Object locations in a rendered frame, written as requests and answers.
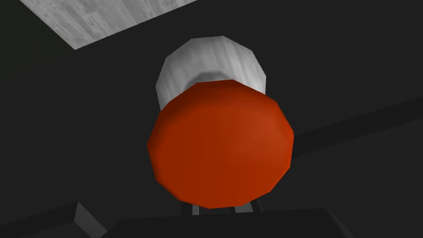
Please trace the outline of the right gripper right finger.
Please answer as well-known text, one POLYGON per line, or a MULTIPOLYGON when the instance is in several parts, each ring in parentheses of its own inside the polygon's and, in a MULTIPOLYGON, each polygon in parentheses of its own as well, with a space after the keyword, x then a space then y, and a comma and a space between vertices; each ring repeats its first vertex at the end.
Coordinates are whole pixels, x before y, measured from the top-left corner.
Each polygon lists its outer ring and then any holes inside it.
POLYGON ((242 206, 231 207, 231 213, 258 213, 262 211, 263 209, 258 199, 254 199, 242 206))

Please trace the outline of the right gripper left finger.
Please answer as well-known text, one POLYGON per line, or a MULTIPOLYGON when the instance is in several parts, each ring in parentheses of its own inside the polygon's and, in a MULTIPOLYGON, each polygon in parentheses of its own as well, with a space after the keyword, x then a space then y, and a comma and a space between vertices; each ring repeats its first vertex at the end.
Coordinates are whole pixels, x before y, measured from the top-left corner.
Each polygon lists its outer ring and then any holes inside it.
POLYGON ((181 202, 181 216, 193 216, 199 214, 199 206, 181 202))

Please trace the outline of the dark door leaf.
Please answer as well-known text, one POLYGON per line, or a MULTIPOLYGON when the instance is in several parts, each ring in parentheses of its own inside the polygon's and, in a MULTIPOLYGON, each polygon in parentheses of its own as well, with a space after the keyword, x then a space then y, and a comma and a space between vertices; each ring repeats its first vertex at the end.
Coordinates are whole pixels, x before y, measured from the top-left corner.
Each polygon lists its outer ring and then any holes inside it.
POLYGON ((423 238, 423 3, 196 0, 74 50, 20 0, 0 0, 0 238, 90 238, 81 203, 117 238, 423 238), (268 223, 181 217, 147 141, 166 56, 225 36, 266 74, 294 159, 259 199, 268 223))

